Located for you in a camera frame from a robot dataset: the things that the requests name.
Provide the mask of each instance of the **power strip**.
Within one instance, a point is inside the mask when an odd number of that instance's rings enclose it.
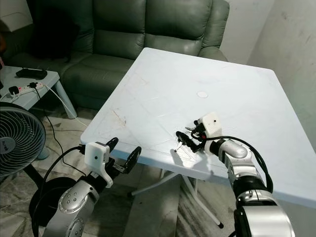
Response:
[[[41,88],[43,88],[43,87],[44,87],[44,84],[43,84],[43,83],[41,83],[41,82],[36,82],[36,89],[37,89],[37,90],[39,90],[39,89],[41,89]],[[34,88],[30,88],[29,85],[24,86],[24,87],[18,87],[18,89],[19,89],[19,93],[17,93],[17,94],[11,94],[11,93],[10,93],[10,96],[11,96],[12,98],[15,98],[15,97],[17,97],[17,96],[20,96],[20,95],[23,95],[23,94],[26,94],[26,93],[35,91],[35,89],[34,89]]]

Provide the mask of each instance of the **black remote control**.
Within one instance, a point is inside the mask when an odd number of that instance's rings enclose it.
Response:
[[[41,80],[47,76],[47,71],[23,68],[22,70],[18,71],[16,75],[19,78],[33,78]]]

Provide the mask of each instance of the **green leather sofa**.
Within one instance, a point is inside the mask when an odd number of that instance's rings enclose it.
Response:
[[[80,26],[69,63],[27,53],[33,25],[5,33],[7,65],[57,71],[70,99],[99,109],[144,47],[223,60],[219,50],[229,15],[224,0],[42,0]],[[40,13],[28,0],[33,19]]]

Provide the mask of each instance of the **fan grille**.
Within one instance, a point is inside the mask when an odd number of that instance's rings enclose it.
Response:
[[[0,112],[2,178],[24,169],[38,157],[45,144],[45,129],[37,117],[24,109],[1,107]]]

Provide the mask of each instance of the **tiled floor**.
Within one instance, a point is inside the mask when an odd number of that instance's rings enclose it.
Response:
[[[61,154],[59,146],[53,140],[52,131],[42,113],[31,110],[42,118],[46,128],[46,146],[50,156],[45,160],[33,162],[34,167],[43,175],[53,161]],[[79,119],[89,124],[96,111],[78,109]],[[68,119],[62,107],[49,115],[54,125],[56,138],[64,151],[80,143],[80,135],[85,127],[74,119]],[[88,172],[83,155],[78,152],[66,156],[66,161],[84,172]],[[80,173],[59,163],[51,178],[57,176],[80,177]],[[134,199],[126,194],[142,188],[159,179],[160,170],[137,164],[128,175],[114,180],[113,188],[103,192],[95,211],[85,226],[84,237],[227,237],[234,229],[233,210],[235,197],[230,187],[198,182],[200,199],[224,224],[219,229],[196,204],[181,184],[181,178],[175,177],[163,185],[137,195]],[[31,221],[28,214],[30,198],[36,191],[35,184],[23,172],[12,181],[6,180],[0,186],[0,236],[30,237]],[[282,202],[289,214],[297,236],[316,236],[316,210]]]

